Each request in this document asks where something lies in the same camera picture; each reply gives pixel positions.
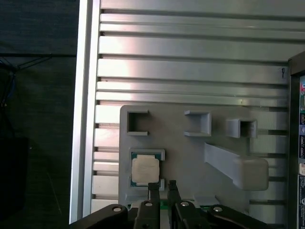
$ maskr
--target gray 3d printed holder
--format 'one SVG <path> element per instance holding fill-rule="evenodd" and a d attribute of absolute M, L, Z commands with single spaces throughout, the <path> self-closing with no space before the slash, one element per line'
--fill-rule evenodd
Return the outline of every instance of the gray 3d printed holder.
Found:
<path fill-rule="evenodd" d="M 165 151 L 160 182 L 177 180 L 183 199 L 247 209 L 249 190 L 268 187 L 268 163 L 249 157 L 257 121 L 245 107 L 127 105 L 120 114 L 119 203 L 147 198 L 131 184 L 132 151 Z M 166 198 L 166 189 L 160 198 Z"/>
<path fill-rule="evenodd" d="M 206 143 L 205 161 L 232 179 L 242 190 L 262 191 L 268 188 L 269 166 L 262 158 L 239 156 L 228 149 Z"/>

